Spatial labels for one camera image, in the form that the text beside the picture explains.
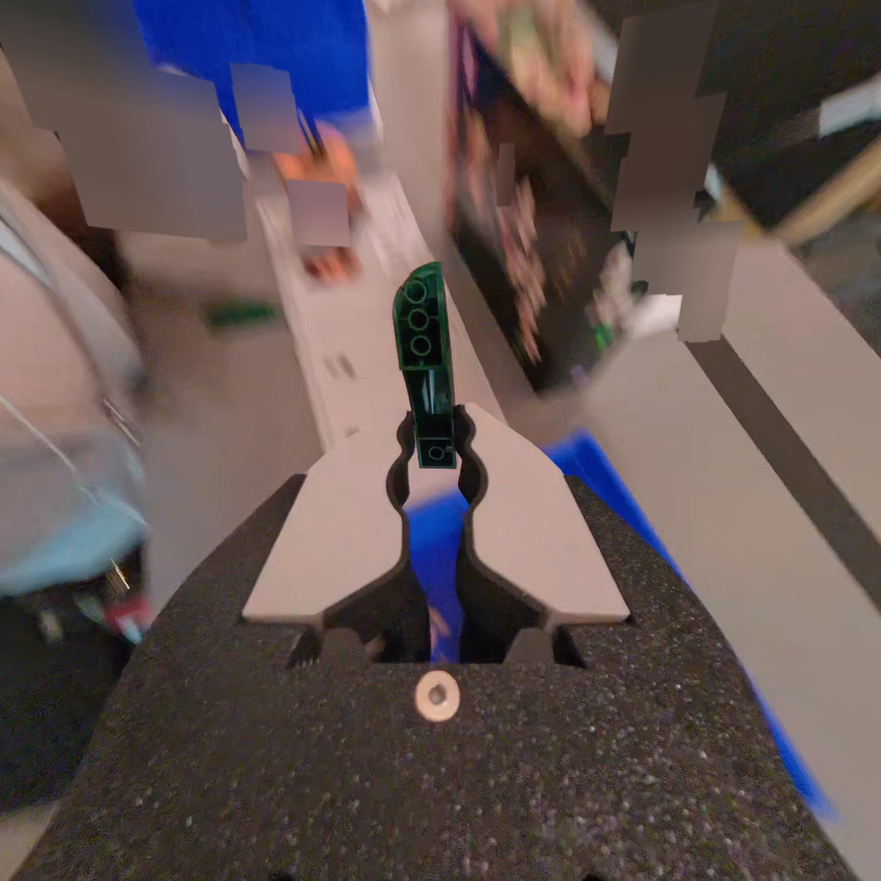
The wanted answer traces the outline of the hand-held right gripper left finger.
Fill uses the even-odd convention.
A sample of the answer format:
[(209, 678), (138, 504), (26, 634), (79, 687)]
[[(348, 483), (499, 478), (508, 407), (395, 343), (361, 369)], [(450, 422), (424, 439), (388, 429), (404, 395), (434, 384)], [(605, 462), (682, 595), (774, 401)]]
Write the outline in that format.
[(414, 420), (364, 429), (305, 475), (242, 617), (383, 643), (394, 663), (431, 655), (427, 601), (413, 569), (409, 464)]

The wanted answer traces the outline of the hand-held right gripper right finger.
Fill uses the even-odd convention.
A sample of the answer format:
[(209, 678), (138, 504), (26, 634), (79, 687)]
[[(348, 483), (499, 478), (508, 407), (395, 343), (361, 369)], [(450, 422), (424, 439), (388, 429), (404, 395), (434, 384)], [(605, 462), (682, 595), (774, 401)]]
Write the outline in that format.
[(574, 625), (631, 611), (560, 468), (478, 405), (455, 412), (467, 502), (456, 563), (462, 663), (574, 656)]

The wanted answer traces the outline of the large blue plastic bin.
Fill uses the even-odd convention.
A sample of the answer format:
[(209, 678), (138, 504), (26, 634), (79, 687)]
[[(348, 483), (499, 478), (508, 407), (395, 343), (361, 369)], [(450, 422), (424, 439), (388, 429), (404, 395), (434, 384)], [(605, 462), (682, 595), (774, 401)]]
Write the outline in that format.
[[(579, 478), (597, 494), (660, 553), (677, 574), (682, 573), (602, 447), (589, 433), (574, 432), (564, 440), (544, 446), (543, 451), (564, 474)], [(457, 598), (456, 562), (466, 511), (466, 499), (457, 489), (435, 494), (406, 508), (414, 572), (429, 605), (440, 612), (450, 631), (448, 636), (441, 635), (436, 640), (432, 649), (432, 659), (436, 662), (455, 662), (460, 655), (463, 610)], [(817, 818), (840, 824), (839, 810), (820, 787), (755, 681), (751, 684), (781, 760), (802, 799)]]

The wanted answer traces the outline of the dark green curved leaf brick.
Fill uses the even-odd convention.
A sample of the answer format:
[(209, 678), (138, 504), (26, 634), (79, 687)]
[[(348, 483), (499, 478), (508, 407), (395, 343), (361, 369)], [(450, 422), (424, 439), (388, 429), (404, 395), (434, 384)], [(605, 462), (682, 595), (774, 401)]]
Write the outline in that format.
[(267, 301), (250, 299), (212, 299), (201, 309), (205, 327), (215, 333), (251, 329), (276, 322), (280, 313)]
[(440, 262), (422, 264), (398, 288), (393, 326), (419, 467), (453, 469), (456, 395)]

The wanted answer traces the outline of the peach brick flower pot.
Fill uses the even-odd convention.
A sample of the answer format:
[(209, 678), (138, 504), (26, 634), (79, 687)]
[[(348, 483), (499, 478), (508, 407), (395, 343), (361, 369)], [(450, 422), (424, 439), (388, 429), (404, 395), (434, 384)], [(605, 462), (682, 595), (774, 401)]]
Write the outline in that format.
[(358, 166), (346, 139), (319, 128), (296, 153), (275, 152), (284, 183), (294, 244), (306, 273), (320, 284), (353, 281), (360, 270), (352, 239), (364, 209)]

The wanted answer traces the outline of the grey desk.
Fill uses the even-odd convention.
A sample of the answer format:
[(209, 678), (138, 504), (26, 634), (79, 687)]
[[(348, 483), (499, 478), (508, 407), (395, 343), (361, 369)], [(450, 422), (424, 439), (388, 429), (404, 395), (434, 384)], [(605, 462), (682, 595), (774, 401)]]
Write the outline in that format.
[[(799, 509), (673, 333), (629, 343), (597, 380), (536, 399), (446, 235), (445, 2), (368, 12), (381, 159), (396, 170), (492, 388), (478, 402), (537, 443), (589, 429), (757, 680), (840, 811), (823, 820), (861, 879), (879, 879), (879, 611)], [(292, 336), (213, 336), (214, 293), (269, 295), (249, 250), (127, 234), (151, 373), (148, 594), (183, 580), (320, 453)]]

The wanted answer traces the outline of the dark grey desk mat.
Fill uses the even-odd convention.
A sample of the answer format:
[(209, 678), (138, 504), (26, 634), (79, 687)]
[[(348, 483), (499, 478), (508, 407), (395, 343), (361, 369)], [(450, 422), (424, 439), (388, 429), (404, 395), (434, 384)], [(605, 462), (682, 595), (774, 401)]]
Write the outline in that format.
[(691, 356), (793, 499), (849, 571), (879, 567), (879, 539), (809, 451), (725, 337)]

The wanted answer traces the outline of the building instruction booklet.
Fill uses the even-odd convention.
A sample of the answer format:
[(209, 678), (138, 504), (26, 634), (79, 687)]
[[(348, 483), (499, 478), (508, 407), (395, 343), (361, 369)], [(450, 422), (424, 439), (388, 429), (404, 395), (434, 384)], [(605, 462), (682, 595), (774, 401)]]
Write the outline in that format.
[(256, 174), (256, 211), (292, 332), (324, 452), (358, 430), (409, 408), (396, 351), (392, 302), (410, 271), (433, 259), (401, 182), (393, 173), (361, 182), (367, 208), (354, 236), (360, 273), (323, 284), (305, 271), (278, 173)]

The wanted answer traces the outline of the orchid building set box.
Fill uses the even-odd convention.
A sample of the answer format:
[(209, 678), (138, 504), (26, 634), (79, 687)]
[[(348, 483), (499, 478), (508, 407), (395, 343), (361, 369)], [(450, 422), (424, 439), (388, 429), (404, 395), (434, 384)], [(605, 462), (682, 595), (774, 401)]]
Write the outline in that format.
[(624, 144), (603, 130), (616, 45), (587, 2), (449, 2), (449, 230), (537, 392), (681, 299), (635, 279), (611, 230)]

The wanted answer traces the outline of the blue plastic parts bin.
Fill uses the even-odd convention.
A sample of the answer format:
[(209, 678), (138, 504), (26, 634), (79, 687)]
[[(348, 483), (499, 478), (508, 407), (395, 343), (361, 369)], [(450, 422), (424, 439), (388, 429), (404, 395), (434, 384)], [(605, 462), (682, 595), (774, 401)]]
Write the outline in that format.
[(310, 122), (368, 124), (372, 115), (368, 18), (361, 1), (134, 1), (151, 62), (214, 83), (236, 137), (247, 145), (230, 65), (289, 75)]

